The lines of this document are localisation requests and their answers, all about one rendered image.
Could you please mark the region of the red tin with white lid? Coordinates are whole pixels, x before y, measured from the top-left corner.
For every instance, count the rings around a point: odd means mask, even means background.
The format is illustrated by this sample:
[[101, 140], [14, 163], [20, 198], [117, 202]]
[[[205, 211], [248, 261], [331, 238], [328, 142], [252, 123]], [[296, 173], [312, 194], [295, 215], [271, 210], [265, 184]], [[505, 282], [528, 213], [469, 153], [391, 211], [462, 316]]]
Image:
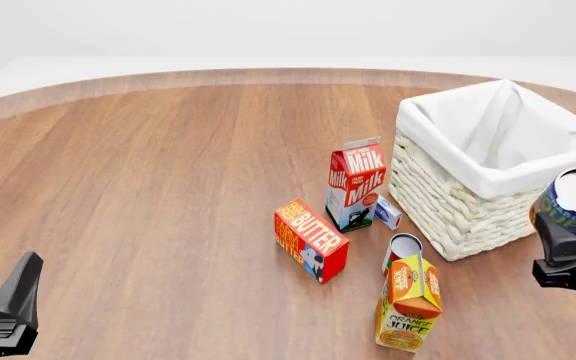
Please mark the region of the red tin with white lid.
[[383, 275], [388, 275], [389, 269], [397, 260], [423, 254], [422, 242], [412, 234], [397, 233], [389, 240], [382, 264]]

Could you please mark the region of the small blue and white box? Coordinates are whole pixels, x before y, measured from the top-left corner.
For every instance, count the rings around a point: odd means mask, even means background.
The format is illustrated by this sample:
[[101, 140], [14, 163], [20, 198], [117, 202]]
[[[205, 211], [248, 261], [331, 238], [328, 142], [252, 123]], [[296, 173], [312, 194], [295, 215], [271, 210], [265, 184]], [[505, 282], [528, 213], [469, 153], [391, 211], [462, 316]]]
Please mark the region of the small blue and white box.
[[375, 216], [390, 230], [396, 230], [400, 225], [402, 213], [385, 197], [380, 196], [375, 206]]

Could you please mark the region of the orange juice carton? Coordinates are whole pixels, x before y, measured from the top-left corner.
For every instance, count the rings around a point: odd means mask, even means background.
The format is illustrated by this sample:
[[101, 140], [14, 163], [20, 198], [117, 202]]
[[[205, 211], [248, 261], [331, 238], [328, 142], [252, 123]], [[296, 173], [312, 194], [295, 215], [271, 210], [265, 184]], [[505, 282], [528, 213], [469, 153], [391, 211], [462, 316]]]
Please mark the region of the orange juice carton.
[[394, 261], [376, 305], [375, 342], [415, 353], [442, 314], [438, 271], [419, 255]]

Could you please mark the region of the red and white milk carton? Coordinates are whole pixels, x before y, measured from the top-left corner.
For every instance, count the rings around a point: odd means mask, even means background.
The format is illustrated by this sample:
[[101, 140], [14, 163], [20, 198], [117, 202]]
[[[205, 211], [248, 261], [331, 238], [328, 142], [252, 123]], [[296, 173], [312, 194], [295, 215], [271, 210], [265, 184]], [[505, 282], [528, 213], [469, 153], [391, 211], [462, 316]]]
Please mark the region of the red and white milk carton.
[[379, 137], [355, 140], [332, 152], [325, 209], [340, 232], [372, 224], [385, 175]]

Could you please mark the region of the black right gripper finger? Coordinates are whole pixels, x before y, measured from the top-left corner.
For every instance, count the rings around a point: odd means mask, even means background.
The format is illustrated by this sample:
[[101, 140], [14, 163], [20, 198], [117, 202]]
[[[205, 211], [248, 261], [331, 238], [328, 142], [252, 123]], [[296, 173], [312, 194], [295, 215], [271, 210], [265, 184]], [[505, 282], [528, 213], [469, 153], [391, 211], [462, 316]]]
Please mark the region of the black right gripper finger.
[[558, 224], [547, 212], [536, 212], [534, 226], [542, 243], [544, 261], [562, 266], [576, 260], [576, 235]]

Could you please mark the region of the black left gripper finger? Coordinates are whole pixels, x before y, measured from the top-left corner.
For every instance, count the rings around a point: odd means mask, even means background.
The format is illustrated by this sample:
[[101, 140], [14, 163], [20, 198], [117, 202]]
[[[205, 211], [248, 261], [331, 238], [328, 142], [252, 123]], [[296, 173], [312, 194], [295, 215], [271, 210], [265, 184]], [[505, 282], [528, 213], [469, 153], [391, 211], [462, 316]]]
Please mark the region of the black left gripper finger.
[[0, 287], [0, 331], [25, 325], [38, 329], [37, 294], [43, 260], [26, 252]]

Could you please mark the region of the white woven basket with liner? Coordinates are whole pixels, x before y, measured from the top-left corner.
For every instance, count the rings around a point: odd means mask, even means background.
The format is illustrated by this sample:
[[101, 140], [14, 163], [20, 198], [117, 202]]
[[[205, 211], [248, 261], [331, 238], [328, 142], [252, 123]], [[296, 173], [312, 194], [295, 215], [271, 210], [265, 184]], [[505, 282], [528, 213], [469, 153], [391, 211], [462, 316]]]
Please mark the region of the white woven basket with liner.
[[576, 167], [576, 114], [508, 80], [400, 102], [389, 192], [445, 260], [529, 236], [529, 209]]

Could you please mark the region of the red and orange butter box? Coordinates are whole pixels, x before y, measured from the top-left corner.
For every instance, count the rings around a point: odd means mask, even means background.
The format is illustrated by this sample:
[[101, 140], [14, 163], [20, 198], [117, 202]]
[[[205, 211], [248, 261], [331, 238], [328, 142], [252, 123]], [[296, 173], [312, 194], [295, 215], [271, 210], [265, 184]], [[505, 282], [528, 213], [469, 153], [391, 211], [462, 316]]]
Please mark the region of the red and orange butter box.
[[320, 284], [346, 265], [349, 239], [297, 198], [274, 213], [276, 242]]

